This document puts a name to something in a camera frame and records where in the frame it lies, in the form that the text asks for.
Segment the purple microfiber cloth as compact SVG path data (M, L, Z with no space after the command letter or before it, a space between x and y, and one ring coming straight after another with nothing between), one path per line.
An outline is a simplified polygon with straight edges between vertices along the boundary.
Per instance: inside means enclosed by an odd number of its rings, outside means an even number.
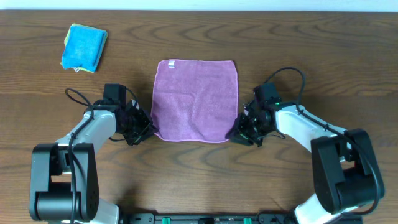
M159 62L150 115L170 142L226 142L238 115L238 73L232 60Z

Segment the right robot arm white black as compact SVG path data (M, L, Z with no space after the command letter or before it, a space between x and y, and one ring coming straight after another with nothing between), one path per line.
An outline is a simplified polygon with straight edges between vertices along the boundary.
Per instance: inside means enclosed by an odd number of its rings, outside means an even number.
M298 205L286 223L334 223L372 213L384 196L373 147L363 129L326 123L295 103L261 106L251 102L226 134L232 142L261 146L271 132L290 136L312 156L315 193Z

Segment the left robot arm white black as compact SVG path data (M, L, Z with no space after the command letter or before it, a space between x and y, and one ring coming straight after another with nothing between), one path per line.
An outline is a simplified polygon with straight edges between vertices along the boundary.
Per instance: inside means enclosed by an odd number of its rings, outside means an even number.
M64 137L32 152L29 213L49 223L119 223L120 208L100 197L96 153L114 134L138 145L156 131L138 102L98 100Z

